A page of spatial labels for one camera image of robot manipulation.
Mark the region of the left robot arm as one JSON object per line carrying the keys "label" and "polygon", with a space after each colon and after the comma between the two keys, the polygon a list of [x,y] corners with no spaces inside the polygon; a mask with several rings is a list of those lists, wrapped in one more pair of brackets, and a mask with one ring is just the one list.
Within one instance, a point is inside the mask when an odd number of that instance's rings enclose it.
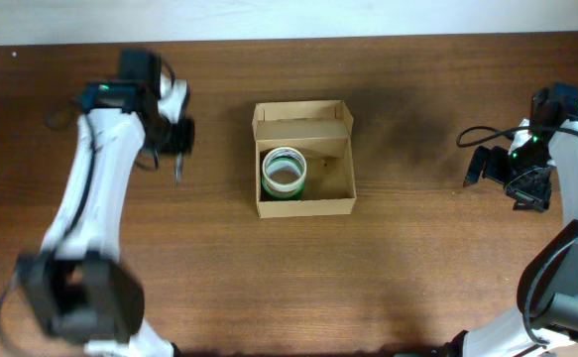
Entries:
{"label": "left robot arm", "polygon": [[145,295],[120,258],[129,178],[146,154],[172,157],[174,179],[192,151],[189,89],[166,60],[124,49],[117,74],[76,99],[77,148],[58,213],[37,254],[18,256],[8,288],[22,290],[38,327],[90,356],[177,356],[145,318]]}

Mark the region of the brown cardboard box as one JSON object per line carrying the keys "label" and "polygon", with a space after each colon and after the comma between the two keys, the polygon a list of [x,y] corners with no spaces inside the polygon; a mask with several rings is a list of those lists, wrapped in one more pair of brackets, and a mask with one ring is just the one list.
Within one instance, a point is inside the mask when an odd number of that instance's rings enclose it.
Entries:
{"label": "brown cardboard box", "polygon": [[352,212],[357,198],[353,123],[341,100],[255,106],[256,205],[261,218]]}

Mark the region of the dark grey pen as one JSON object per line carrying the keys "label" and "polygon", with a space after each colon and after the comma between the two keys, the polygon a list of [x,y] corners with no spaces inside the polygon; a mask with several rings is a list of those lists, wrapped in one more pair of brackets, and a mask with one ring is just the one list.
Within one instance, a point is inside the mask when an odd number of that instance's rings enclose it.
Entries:
{"label": "dark grey pen", "polygon": [[173,169],[175,186],[179,186],[182,180],[183,160],[184,160],[183,154],[176,155]]}

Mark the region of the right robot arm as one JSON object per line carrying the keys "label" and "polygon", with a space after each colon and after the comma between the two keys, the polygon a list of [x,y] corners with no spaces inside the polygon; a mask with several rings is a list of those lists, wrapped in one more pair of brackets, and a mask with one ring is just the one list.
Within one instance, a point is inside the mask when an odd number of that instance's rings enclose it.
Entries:
{"label": "right robot arm", "polygon": [[516,304],[488,324],[460,332],[436,356],[551,356],[578,344],[578,87],[555,82],[537,91],[519,126],[493,129],[509,148],[471,142],[464,177],[500,184],[516,211],[545,212],[559,182],[563,228],[527,265]]}

